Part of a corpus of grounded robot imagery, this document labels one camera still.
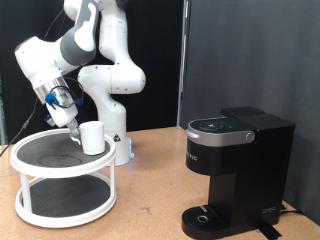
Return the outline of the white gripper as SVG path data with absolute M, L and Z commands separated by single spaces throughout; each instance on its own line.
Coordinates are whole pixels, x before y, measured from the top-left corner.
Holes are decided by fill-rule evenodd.
M 57 99 L 53 93 L 46 95 L 46 101 L 46 107 L 53 118 L 54 123 L 58 127 L 68 127 L 73 136 L 78 136 L 80 131 L 76 121 L 76 116 L 78 114 L 76 106 L 74 104 L 71 104 L 69 107 L 57 105 Z

